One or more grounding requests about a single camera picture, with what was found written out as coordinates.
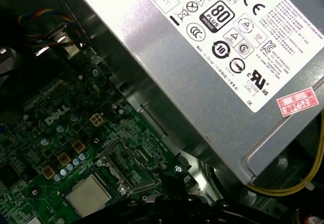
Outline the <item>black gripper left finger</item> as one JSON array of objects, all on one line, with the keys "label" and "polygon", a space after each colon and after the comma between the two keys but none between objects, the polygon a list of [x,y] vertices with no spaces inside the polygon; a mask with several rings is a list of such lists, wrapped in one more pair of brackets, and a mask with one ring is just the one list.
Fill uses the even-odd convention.
[{"label": "black gripper left finger", "polygon": [[162,192],[146,200],[128,198],[112,206],[117,223],[166,223],[174,215],[177,202],[177,175],[159,174]]}]

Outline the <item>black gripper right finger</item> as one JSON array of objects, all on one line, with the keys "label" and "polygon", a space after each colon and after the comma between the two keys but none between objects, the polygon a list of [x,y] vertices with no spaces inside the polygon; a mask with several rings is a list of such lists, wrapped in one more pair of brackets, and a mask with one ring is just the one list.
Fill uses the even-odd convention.
[{"label": "black gripper right finger", "polygon": [[210,205],[200,195],[188,194],[184,185],[177,188],[177,223],[238,223],[225,212],[227,203]]}]

